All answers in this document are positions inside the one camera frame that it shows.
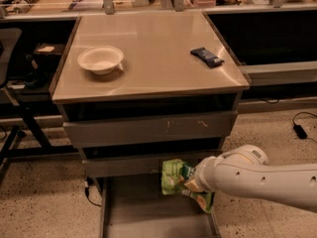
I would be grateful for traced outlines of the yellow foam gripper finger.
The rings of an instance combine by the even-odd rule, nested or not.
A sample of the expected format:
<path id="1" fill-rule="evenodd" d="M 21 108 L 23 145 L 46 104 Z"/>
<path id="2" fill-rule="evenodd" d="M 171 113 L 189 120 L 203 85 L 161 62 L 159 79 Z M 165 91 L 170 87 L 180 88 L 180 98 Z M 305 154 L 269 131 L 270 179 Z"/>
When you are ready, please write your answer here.
<path id="1" fill-rule="evenodd" d="M 194 178 L 187 180 L 184 185 L 193 192 L 203 192 L 203 189 L 196 183 Z"/>

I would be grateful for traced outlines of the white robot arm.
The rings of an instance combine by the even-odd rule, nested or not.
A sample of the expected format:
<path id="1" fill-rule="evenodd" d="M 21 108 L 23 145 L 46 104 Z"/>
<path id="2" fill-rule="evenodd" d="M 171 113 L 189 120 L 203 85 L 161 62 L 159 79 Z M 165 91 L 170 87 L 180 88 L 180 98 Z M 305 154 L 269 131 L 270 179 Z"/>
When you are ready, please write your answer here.
<path id="1" fill-rule="evenodd" d="M 317 165 L 271 166 L 260 148 L 244 145 L 203 159 L 186 185 L 317 212 Z"/>

